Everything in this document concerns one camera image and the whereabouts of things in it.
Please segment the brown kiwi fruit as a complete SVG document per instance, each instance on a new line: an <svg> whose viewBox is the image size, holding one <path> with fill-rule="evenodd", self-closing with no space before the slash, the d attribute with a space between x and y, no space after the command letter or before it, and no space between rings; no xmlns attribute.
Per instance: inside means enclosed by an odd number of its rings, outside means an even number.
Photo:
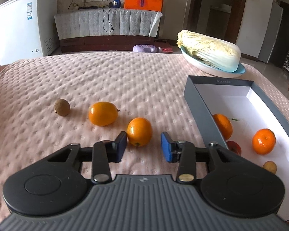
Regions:
<svg viewBox="0 0 289 231"><path fill-rule="evenodd" d="M273 161L267 161L263 164L263 168L273 174L276 174L277 172L277 165Z"/></svg>

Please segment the red small apple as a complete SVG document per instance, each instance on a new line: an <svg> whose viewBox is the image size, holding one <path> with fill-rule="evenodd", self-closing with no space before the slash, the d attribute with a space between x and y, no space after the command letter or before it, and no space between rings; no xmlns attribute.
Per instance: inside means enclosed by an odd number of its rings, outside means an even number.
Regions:
<svg viewBox="0 0 289 231"><path fill-rule="evenodd" d="M227 146L230 151L234 152L239 156L242 155L241 147L235 141L227 141Z"/></svg>

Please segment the round mandarin orange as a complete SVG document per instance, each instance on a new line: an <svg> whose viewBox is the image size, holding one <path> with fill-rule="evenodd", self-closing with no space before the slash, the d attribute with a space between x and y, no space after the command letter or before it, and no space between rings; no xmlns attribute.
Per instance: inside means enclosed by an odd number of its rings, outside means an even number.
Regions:
<svg viewBox="0 0 289 231"><path fill-rule="evenodd" d="M268 128L260 129L252 139L253 150L260 155L271 153L276 145L275 134Z"/></svg>

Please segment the mandarin orange with stem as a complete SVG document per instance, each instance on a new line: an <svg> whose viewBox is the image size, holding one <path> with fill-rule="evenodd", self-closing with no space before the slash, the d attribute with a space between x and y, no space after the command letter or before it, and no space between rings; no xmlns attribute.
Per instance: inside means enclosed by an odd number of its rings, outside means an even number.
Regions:
<svg viewBox="0 0 289 231"><path fill-rule="evenodd" d="M223 114L213 114L214 122L225 140L229 140L233 134L233 126L231 121L239 121L236 118L228 118Z"/></svg>

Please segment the small brown longan fruit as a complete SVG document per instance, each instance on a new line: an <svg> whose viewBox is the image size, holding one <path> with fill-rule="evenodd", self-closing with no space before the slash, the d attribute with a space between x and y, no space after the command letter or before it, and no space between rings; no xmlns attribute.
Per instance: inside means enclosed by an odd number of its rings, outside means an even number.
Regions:
<svg viewBox="0 0 289 231"><path fill-rule="evenodd" d="M65 99L58 99L55 102L54 110L59 116L67 116L70 113L70 104Z"/></svg>

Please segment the orange kumquat fruit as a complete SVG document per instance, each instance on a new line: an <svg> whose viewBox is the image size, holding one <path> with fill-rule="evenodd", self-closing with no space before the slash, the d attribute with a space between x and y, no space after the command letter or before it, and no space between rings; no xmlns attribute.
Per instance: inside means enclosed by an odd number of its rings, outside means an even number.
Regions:
<svg viewBox="0 0 289 231"><path fill-rule="evenodd" d="M112 124L118 118L120 110L110 102L97 102L90 106L89 121L99 127Z"/></svg>

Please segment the grey white cardboard box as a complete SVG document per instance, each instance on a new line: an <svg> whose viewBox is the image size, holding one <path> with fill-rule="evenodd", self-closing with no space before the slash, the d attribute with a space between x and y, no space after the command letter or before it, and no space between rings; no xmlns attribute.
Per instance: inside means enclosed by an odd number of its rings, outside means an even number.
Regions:
<svg viewBox="0 0 289 231"><path fill-rule="evenodd" d="M213 114L223 114L232 120L231 140L240 145L244 158L259 166L267 161L277 164L277 176L286 188L278 214L289 219L289 122L272 100L253 81L202 76L188 76L184 98L204 145L214 141L227 146L213 120ZM275 134L276 145L271 153L259 155L252 139L264 128Z"/></svg>

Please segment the pink quilted table cover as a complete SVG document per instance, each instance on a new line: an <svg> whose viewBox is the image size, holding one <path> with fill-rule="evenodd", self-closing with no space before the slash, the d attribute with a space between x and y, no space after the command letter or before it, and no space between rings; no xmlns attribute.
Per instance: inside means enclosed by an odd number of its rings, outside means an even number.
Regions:
<svg viewBox="0 0 289 231"><path fill-rule="evenodd" d="M204 145L184 99L188 76L202 75L178 54L95 52L8 65L0 73L0 222L10 213L2 197L9 176L70 143L114 140L137 117L151 123L153 137L142 148L128 146L112 175L175 176L178 165L165 160L160 135ZM58 99L69 102L67 116L55 113ZM89 108L97 102L113 103L116 121L92 124Z"/></svg>

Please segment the blue white plate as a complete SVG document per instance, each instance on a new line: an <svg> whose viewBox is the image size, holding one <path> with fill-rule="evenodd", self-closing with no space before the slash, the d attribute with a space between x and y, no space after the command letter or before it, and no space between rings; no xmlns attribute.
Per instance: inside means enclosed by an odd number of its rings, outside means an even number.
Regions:
<svg viewBox="0 0 289 231"><path fill-rule="evenodd" d="M182 52L183 57L187 60L187 62L189 62L196 68L200 69L201 71L211 74L213 76L221 78L238 78L239 76L245 74L246 72L246 69L242 65L242 63L239 63L238 68L235 72L222 71L221 69L209 66L204 62L190 56L186 48L184 48L183 46L180 47L180 50Z"/></svg>

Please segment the napa cabbage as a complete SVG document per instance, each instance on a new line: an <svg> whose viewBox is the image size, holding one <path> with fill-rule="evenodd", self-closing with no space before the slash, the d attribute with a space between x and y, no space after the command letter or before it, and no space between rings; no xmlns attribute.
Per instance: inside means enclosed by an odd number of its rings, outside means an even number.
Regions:
<svg viewBox="0 0 289 231"><path fill-rule="evenodd" d="M177 34L177 45L202 63L233 73L238 69L241 50L231 42L204 34L182 30Z"/></svg>

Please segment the white chest freezer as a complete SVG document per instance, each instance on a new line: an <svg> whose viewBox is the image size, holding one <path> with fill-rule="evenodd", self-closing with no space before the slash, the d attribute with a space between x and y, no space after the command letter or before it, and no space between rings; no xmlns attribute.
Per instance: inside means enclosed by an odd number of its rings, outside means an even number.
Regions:
<svg viewBox="0 0 289 231"><path fill-rule="evenodd" d="M0 64L51 55L59 47L57 0L9 0L0 5Z"/></svg>

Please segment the purple plastic bottle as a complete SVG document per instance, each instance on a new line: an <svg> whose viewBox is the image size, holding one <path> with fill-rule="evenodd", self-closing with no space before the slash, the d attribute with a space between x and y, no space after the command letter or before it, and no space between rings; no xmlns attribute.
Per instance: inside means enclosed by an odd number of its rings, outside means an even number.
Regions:
<svg viewBox="0 0 289 231"><path fill-rule="evenodd" d="M162 53L162 48L149 44L137 44L133 47L134 53Z"/></svg>

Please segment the cabinet with white cloth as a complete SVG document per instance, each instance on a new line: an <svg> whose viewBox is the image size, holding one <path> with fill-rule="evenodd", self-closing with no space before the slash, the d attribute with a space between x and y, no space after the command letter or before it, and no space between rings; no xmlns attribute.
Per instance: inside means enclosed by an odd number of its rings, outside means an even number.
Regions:
<svg viewBox="0 0 289 231"><path fill-rule="evenodd" d="M55 15L61 51L131 51L153 45L161 12L124 8L81 9Z"/></svg>

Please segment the dark wooden door frame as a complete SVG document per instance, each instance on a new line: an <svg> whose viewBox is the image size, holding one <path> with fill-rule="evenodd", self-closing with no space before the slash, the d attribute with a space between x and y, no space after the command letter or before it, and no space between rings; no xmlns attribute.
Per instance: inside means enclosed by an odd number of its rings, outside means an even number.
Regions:
<svg viewBox="0 0 289 231"><path fill-rule="evenodd" d="M187 30L236 43L246 0L191 0Z"/></svg>

